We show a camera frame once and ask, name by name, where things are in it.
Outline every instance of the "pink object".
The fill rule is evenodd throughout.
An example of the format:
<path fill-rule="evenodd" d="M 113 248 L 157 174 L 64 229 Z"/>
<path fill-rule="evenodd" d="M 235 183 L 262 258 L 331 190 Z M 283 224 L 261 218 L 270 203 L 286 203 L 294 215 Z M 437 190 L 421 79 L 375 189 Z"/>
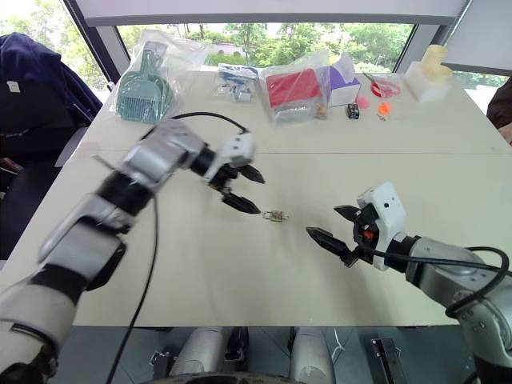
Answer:
<path fill-rule="evenodd" d="M 364 96 L 357 96 L 355 102 L 358 104 L 359 108 L 362 108 L 364 110 L 370 107 L 370 102 Z"/>

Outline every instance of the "floor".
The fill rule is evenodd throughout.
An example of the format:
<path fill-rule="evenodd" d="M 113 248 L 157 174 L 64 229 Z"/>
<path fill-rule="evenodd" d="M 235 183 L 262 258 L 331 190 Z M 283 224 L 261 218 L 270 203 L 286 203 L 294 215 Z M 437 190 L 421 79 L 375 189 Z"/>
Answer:
<path fill-rule="evenodd" d="M 50 383 L 105 382 L 124 330 L 117 327 L 74 327 L 60 354 L 59 371 Z M 153 371 L 149 360 L 153 352 L 166 346 L 179 350 L 193 330 L 134 330 L 114 383 L 151 380 Z M 335 360 L 337 384 L 386 383 L 381 379 L 378 359 L 371 353 L 372 338 L 394 340 L 400 349 L 400 362 L 409 384 L 462 383 L 474 370 L 471 354 L 457 326 L 337 327 L 336 330 L 340 343 L 346 349 Z M 334 328 L 324 328 L 323 331 L 332 351 L 336 347 Z M 287 376 L 290 363 L 288 335 L 287 327 L 251 327 L 249 372 Z"/>

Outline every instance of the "window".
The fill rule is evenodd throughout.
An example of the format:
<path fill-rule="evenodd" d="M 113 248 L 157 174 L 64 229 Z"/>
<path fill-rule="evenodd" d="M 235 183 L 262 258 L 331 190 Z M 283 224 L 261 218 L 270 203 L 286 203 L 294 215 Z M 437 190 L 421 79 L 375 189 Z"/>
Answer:
<path fill-rule="evenodd" d="M 103 102 L 109 95 L 103 76 L 89 47 L 59 0 L 16 0 L 0 8 L 0 35 L 29 35 L 62 55 L 62 62 L 75 71 Z"/>
<path fill-rule="evenodd" d="M 454 71 L 454 76 L 484 114 L 487 113 L 487 106 L 496 93 L 496 89 L 505 84 L 508 79 L 506 76 L 497 76 L 496 74 L 458 71 Z"/>
<path fill-rule="evenodd" d="M 161 24 L 119 26 L 128 51 L 144 29 L 164 30 L 183 38 L 209 42 L 206 64 L 220 62 L 257 67 L 288 64 L 315 50 L 327 49 L 330 61 L 349 52 L 357 72 L 391 72 L 413 29 L 412 24 L 383 23 L 251 23 Z"/>

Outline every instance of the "white table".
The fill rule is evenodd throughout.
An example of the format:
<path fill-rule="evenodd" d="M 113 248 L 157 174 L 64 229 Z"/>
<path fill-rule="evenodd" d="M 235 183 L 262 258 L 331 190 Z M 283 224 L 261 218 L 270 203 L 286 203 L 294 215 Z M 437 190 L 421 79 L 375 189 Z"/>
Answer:
<path fill-rule="evenodd" d="M 243 120 L 257 133 L 254 165 L 267 184 L 240 178 L 234 191 L 262 210 L 284 210 L 290 219 L 276 224 L 258 215 L 241 214 L 221 204 L 220 195 L 205 188 L 197 175 L 176 174 L 158 196 L 158 264 L 137 325 L 451 323 L 443 308 L 407 283 L 403 275 L 392 270 L 380 272 L 364 262 L 347 269 L 318 247 L 305 228 L 320 226 L 349 241 L 351 225 L 332 207 L 355 204 L 368 186 L 390 180 L 406 208 L 411 235 L 427 235 L 460 246 L 492 245 L 512 254 L 508 222 L 512 212 L 512 150 L 461 90 L 454 90 L 446 104 L 452 99 L 455 116 L 446 109 L 432 124 L 417 118 L 409 126 L 417 130 L 429 125 L 436 130 L 443 119 L 473 116 L 464 125 L 469 136 L 458 140 L 450 130 L 444 130 L 444 135 L 426 131 L 421 138 L 416 131 L 413 140 L 398 134 L 406 132 L 402 121 L 371 123 L 368 117 L 368 121 L 350 122 L 341 115 L 336 118 L 338 111 L 327 122 L 276 129 L 262 115 L 249 113 L 257 113 L 256 106 L 241 106 L 247 110 L 244 114 L 232 104 L 207 102 L 206 98 L 203 104 L 197 99 L 195 106 L 187 104 L 186 110 L 212 110 Z M 142 124 L 109 116 L 107 108 L 52 185 L 1 272 L 0 286 L 12 284 L 36 268 L 38 247 L 49 230 L 108 175 L 109 171 L 90 156 L 100 154 L 116 162 L 131 141 L 147 130 Z M 212 144 L 232 134 L 231 127 L 221 128 L 215 120 L 208 122 L 210 126 L 198 131 Z M 462 134 L 459 126 L 450 127 Z M 310 131 L 323 135 L 309 141 L 300 135 L 303 132 L 313 137 Z M 380 135 L 382 141 L 372 139 L 368 132 Z M 363 145 L 373 150 L 344 153 L 350 152 L 346 150 L 349 142 L 360 146 L 354 152 L 363 152 Z M 423 150 L 409 147 L 415 142 L 423 142 Z M 450 145 L 456 150 L 448 150 Z M 128 324 L 149 265 L 152 210 L 141 212 L 126 240 L 129 250 L 123 262 L 106 286 L 82 296 L 75 324 Z M 484 258 L 495 260 L 490 255 Z"/>

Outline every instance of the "black cable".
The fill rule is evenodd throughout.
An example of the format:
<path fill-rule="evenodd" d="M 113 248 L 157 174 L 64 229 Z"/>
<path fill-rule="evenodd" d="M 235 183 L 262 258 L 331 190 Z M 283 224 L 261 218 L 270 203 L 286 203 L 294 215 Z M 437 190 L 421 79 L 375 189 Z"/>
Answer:
<path fill-rule="evenodd" d="M 457 301 L 456 303 L 452 304 L 448 308 L 446 308 L 445 315 L 449 318 L 456 318 L 455 312 L 463 308 L 464 306 L 470 304 L 471 302 L 475 300 L 479 300 L 484 298 L 486 294 L 491 292 L 494 288 L 496 288 L 500 282 L 503 281 L 505 276 L 507 275 L 508 269 L 509 269 L 509 263 L 510 260 L 505 252 L 502 250 L 499 250 L 497 248 L 493 248 L 492 246 L 472 246 L 471 248 L 467 248 L 468 250 L 475 252 L 475 251 L 487 251 L 487 252 L 493 252 L 497 255 L 499 255 L 502 258 L 502 266 L 499 268 L 496 275 L 485 284 L 482 288 L 479 290 L 473 292 L 469 296 L 464 297 L 463 299 Z"/>
<path fill-rule="evenodd" d="M 473 372 L 472 374 L 470 374 L 466 380 L 464 380 L 464 383 L 463 384 L 473 384 L 474 381 L 477 379 L 478 377 L 478 374 L 476 372 Z"/>
<path fill-rule="evenodd" d="M 231 124 L 240 128 L 240 130 L 243 133 L 249 132 L 249 130 L 247 128 L 245 128 L 239 122 L 236 122 L 235 120 L 228 118 L 228 117 L 224 116 L 223 114 L 216 114 L 215 112 L 189 112 L 188 114 L 177 114 L 176 116 L 173 116 L 172 118 L 178 120 L 180 118 L 191 118 L 193 116 L 211 116 L 213 118 L 221 118 L 222 120 L 226 120 L 227 122 L 230 122 Z"/>
<path fill-rule="evenodd" d="M 156 263 L 157 253 L 158 253 L 158 204 L 157 204 L 156 195 L 153 196 L 153 208 L 154 208 L 154 248 L 153 248 L 153 257 L 151 260 L 150 269 L 147 274 L 146 284 L 144 285 L 144 291 L 142 292 L 142 296 L 141 296 L 140 300 L 138 301 L 137 309 L 135 310 L 135 313 L 131 318 L 130 324 L 128 325 L 128 329 L 125 332 L 125 336 L 124 336 L 124 338 L 122 338 L 121 345 L 119 346 L 118 352 L 115 355 L 114 362 L 112 363 L 112 366 L 110 367 L 109 377 L 106 380 L 106 384 L 111 384 L 112 380 L 114 379 L 116 369 L 118 368 L 119 361 L 121 360 L 122 352 L 125 349 L 126 342 L 128 342 L 128 338 L 131 335 L 131 331 L 134 328 L 134 324 L 137 321 L 138 314 L 141 311 L 142 305 L 144 304 L 144 300 L 146 299 L 147 291 L 150 288 L 151 278 L 153 277 L 154 265 Z"/>
<path fill-rule="evenodd" d="M 445 315 L 449 318 L 456 318 L 455 312 L 457 310 L 460 310 L 463 306 L 466 306 L 467 304 L 470 304 L 474 300 L 479 300 L 480 298 L 483 298 L 486 294 L 491 292 L 496 286 L 505 278 L 507 275 L 511 275 L 511 273 L 508 271 L 509 269 L 509 258 L 506 255 L 505 252 L 502 250 L 499 250 L 497 248 L 493 248 L 490 246 L 473 246 L 470 248 L 467 248 L 471 251 L 489 251 L 494 252 L 498 254 L 502 258 L 502 264 L 500 267 L 491 267 L 487 264 L 482 264 L 479 262 L 464 262 L 462 260 L 450 260 L 445 258 L 416 258 L 416 257 L 410 257 L 405 256 L 403 254 L 395 254 L 392 252 L 381 252 L 380 250 L 376 250 L 367 244 L 364 244 L 363 242 L 359 242 L 358 238 L 356 238 L 356 242 L 358 243 L 358 246 L 364 250 L 365 252 L 368 252 L 370 254 L 374 254 L 376 256 L 380 256 L 381 258 L 388 258 L 388 259 L 395 259 L 395 260 L 401 260 L 404 262 L 420 262 L 420 263 L 427 263 L 427 264 L 437 264 L 437 265 L 445 265 L 445 266 L 470 266 L 473 268 L 478 268 L 481 270 L 496 270 L 496 275 L 484 285 L 480 290 L 476 290 L 469 296 L 466 296 L 465 298 L 459 300 L 455 304 L 449 306 L 446 308 Z"/>

